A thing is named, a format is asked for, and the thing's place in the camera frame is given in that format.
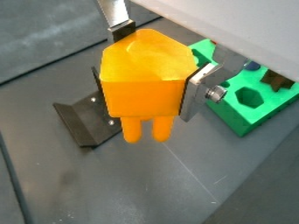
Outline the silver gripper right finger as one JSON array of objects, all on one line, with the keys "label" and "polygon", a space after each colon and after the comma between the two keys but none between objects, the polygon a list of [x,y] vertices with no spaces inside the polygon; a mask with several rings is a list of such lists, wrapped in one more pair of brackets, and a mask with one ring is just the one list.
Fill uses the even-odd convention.
[{"label": "silver gripper right finger", "polygon": [[217,65],[207,63],[187,78],[181,96],[179,115],[188,122],[199,112],[207,100],[216,103],[227,94],[227,89],[220,83],[232,78],[244,68],[248,59],[231,51],[225,46],[216,45],[212,59]]}]

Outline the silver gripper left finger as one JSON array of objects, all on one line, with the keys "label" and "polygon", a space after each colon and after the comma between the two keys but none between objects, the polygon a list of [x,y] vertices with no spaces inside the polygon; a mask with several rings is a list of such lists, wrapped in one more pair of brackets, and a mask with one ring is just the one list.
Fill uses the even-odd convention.
[{"label": "silver gripper left finger", "polygon": [[96,0],[108,24],[108,37],[116,43],[136,31],[136,22],[129,18],[124,0]]}]

